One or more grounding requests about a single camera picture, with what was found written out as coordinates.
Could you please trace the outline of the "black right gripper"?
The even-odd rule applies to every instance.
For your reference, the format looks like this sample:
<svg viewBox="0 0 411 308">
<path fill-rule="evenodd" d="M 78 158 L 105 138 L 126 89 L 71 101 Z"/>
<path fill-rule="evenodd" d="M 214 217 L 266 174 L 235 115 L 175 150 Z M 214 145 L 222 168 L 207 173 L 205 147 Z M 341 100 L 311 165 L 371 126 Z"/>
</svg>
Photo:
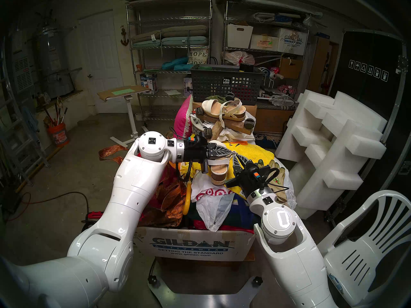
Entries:
<svg viewBox="0 0 411 308">
<path fill-rule="evenodd" d="M 234 177 L 224 184 L 227 188 L 240 187 L 245 197 L 260 189 L 263 176 L 270 170 L 270 167 L 250 167 L 249 159 L 238 153 L 233 155 L 232 163 Z"/>
</svg>

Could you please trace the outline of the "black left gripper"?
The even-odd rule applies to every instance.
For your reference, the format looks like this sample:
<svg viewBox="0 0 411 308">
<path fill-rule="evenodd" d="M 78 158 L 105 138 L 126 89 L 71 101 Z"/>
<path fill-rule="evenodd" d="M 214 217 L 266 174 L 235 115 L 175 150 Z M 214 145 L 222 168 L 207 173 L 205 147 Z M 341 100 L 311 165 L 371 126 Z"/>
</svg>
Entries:
<svg viewBox="0 0 411 308">
<path fill-rule="evenodd" d="M 229 158 L 232 154 L 232 150 L 227 148 L 225 144 L 208 143 L 203 136 L 184 139 L 184 162 L 199 163 L 203 174 L 208 173 L 207 158 L 208 160 L 218 160 Z"/>
</svg>

